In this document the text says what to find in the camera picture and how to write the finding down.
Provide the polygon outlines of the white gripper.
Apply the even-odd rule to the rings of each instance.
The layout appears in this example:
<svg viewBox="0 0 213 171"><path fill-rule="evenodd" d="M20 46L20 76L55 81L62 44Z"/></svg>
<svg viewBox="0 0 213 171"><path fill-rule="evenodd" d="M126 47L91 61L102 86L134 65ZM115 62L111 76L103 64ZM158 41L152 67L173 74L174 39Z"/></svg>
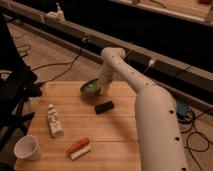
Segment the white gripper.
<svg viewBox="0 0 213 171"><path fill-rule="evenodd" d="M103 65L99 73L99 81L102 85L109 85L113 81L114 70L108 65Z"/></svg>

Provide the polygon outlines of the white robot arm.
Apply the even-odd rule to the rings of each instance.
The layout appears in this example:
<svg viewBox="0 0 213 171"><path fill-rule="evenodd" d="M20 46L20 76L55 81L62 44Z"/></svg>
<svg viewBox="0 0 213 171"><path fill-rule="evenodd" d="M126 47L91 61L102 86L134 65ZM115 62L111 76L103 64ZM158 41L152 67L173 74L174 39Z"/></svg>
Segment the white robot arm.
<svg viewBox="0 0 213 171"><path fill-rule="evenodd" d="M135 117L142 171L189 171L176 116L176 102L163 87L125 61L123 48L106 47L99 80L112 82L118 72L136 93Z"/></svg>

